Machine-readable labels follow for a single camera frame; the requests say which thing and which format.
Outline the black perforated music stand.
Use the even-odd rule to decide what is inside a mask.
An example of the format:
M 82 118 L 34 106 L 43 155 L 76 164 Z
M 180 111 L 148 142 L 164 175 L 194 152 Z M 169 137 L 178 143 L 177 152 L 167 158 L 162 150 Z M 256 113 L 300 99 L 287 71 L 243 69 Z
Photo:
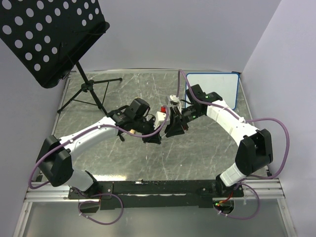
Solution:
M 63 80 L 109 29 L 96 0 L 0 3 L 0 143 L 38 148 L 52 132 Z

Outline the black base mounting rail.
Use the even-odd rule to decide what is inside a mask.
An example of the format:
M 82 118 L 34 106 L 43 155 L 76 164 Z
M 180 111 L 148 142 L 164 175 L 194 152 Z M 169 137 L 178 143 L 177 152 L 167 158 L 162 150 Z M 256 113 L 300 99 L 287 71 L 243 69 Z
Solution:
M 81 195 L 71 188 L 70 200 L 90 199 L 100 204 L 101 210 L 141 207 L 197 206 L 212 208 L 217 199 L 244 196 L 242 188 L 225 188 L 216 180 L 163 181 L 100 181 L 93 194 Z

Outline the blue framed whiteboard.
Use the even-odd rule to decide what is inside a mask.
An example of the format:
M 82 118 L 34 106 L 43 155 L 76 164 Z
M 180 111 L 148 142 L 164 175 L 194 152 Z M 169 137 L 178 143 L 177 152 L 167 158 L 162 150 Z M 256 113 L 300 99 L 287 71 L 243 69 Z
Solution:
M 216 92 L 230 108 L 236 108 L 239 85 L 238 73 L 188 73 L 187 79 L 191 86 L 199 84 L 206 94 Z

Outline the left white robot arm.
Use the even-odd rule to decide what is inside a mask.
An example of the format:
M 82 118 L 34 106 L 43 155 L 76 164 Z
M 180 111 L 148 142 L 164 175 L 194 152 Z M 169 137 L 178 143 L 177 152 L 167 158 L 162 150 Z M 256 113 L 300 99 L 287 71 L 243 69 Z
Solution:
M 147 119 L 149 110 L 146 101 L 136 98 L 79 132 L 61 138 L 51 135 L 42 145 L 36 166 L 52 186 L 66 184 L 85 198 L 93 198 L 100 191 L 98 181 L 90 172 L 73 168 L 73 159 L 104 140 L 121 137 L 122 133 L 140 137 L 145 143 L 160 144 L 159 132 L 168 120 L 168 111 L 164 107 L 163 112 Z

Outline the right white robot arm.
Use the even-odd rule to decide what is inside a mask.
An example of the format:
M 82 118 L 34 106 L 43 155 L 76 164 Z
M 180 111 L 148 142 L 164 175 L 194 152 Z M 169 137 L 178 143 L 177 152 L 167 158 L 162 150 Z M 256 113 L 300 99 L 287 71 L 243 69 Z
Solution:
M 182 135 L 188 130 L 188 123 L 201 116 L 217 122 L 238 146 L 234 163 L 216 176 L 215 190 L 222 197 L 228 196 L 237 182 L 250 176 L 273 161 L 272 137 L 268 130 L 259 130 L 235 113 L 216 92 L 205 93 L 196 84 L 187 89 L 190 106 L 181 107 L 181 100 L 175 95 L 166 97 L 169 107 L 169 124 L 165 129 L 167 137 Z

